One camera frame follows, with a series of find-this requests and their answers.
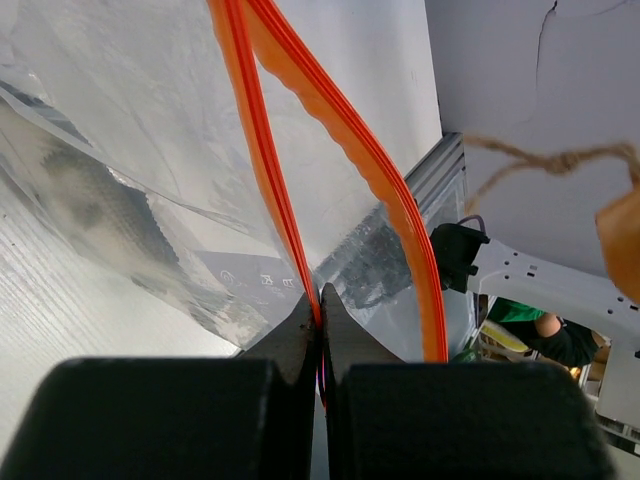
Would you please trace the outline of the right frame post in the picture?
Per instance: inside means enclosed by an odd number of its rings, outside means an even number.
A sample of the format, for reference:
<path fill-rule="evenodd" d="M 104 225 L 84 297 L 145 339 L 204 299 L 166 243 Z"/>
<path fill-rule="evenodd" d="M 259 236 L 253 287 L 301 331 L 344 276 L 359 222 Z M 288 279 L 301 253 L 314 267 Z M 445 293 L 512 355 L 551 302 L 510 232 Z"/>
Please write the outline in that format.
<path fill-rule="evenodd" d="M 447 132 L 409 171 L 405 181 L 420 214 L 427 219 L 451 192 L 466 195 L 463 136 Z"/>

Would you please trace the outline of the clear zip top bag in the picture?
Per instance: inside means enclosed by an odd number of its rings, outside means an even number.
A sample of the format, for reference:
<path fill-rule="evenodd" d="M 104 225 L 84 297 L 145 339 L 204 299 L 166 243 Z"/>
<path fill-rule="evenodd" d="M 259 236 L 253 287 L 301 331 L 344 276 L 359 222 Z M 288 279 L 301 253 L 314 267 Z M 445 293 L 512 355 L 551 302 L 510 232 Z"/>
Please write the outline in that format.
<path fill-rule="evenodd" d="M 420 1 L 5 1 L 1 174 L 58 266 L 246 348 L 332 284 L 444 361 L 406 175 L 440 135 Z"/>

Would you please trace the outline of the toy meat slice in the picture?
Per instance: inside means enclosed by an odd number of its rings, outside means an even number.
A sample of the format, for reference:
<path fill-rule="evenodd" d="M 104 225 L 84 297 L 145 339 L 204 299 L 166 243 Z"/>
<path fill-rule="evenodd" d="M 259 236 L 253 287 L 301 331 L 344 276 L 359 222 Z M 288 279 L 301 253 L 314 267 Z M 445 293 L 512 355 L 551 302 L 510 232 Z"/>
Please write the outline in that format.
<path fill-rule="evenodd" d="M 473 212 L 496 185 L 520 171 L 540 170 L 547 175 L 563 177 L 601 159 L 623 162 L 632 190 L 597 212 L 595 224 L 610 280 L 627 297 L 639 300 L 639 153 L 633 144 L 618 142 L 544 155 L 488 136 L 466 135 L 464 142 L 512 158 L 511 163 L 492 174 L 467 201 L 465 211 L 468 213 Z"/>

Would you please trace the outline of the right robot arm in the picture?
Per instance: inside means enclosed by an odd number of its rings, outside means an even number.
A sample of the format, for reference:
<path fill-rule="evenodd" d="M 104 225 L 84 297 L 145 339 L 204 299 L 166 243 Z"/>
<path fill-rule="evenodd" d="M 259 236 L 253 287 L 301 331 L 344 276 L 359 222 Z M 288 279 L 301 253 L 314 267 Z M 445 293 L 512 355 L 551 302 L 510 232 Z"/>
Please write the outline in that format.
<path fill-rule="evenodd" d="M 612 341 L 597 412 L 639 426 L 639 303 L 602 277 L 544 261 L 490 239 L 479 230 L 445 223 L 430 236 L 446 289 L 502 297 L 539 307 Z"/>

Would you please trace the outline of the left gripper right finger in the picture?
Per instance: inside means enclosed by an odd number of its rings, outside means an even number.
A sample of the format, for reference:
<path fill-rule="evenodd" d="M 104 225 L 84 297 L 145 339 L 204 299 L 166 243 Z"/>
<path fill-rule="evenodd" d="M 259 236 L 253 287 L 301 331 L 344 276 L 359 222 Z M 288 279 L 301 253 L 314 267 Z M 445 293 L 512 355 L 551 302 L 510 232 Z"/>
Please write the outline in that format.
<path fill-rule="evenodd" d="M 550 364 L 406 363 L 321 294 L 334 479 L 613 479 L 591 407 Z"/>

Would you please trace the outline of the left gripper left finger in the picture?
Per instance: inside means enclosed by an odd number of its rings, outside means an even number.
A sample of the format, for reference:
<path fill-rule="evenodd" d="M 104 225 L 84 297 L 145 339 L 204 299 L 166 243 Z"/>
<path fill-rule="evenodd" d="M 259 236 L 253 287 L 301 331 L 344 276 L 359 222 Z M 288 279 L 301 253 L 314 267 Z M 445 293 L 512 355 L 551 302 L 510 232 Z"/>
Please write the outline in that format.
<path fill-rule="evenodd" d="M 232 358 L 77 357 L 38 386 L 5 479 L 306 479 L 316 330 L 301 298 Z"/>

